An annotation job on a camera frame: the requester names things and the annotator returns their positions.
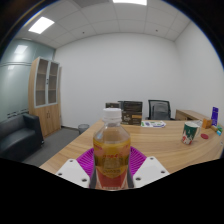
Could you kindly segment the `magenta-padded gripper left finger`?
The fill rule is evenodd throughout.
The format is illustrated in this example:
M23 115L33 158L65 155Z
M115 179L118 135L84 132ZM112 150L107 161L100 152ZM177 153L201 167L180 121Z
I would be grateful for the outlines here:
M94 150L87 150L77 159L68 159L56 175L80 187L94 189L96 187Z

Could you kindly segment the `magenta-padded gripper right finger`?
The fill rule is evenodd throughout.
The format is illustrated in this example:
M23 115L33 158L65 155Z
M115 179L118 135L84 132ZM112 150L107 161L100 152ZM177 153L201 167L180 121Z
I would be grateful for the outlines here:
M146 157L136 148L131 148L127 175L129 188L141 188L168 174L166 168L154 156Z

